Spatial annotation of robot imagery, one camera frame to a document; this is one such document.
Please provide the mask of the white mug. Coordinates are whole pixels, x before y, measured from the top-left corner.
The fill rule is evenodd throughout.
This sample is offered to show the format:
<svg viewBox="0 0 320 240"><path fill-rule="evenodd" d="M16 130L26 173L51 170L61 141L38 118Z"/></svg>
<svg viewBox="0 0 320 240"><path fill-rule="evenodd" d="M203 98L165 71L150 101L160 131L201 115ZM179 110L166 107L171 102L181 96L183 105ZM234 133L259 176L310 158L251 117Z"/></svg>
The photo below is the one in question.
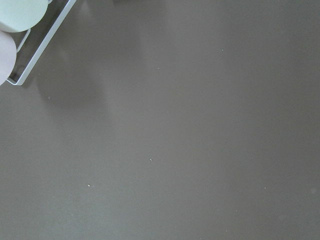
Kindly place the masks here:
<svg viewBox="0 0 320 240"><path fill-rule="evenodd" d="M18 33L32 28L44 17L48 5L48 0L1 0L0 30Z"/></svg>

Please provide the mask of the pink mug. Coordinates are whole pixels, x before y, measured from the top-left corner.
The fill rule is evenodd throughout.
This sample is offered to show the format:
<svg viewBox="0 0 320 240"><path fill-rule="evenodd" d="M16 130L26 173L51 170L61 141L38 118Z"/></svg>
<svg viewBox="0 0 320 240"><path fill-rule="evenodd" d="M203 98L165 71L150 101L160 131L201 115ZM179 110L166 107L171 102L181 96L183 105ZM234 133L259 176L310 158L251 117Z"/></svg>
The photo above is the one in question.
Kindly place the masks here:
<svg viewBox="0 0 320 240"><path fill-rule="evenodd" d="M0 31L0 85L10 76L16 63L17 49L14 39Z"/></svg>

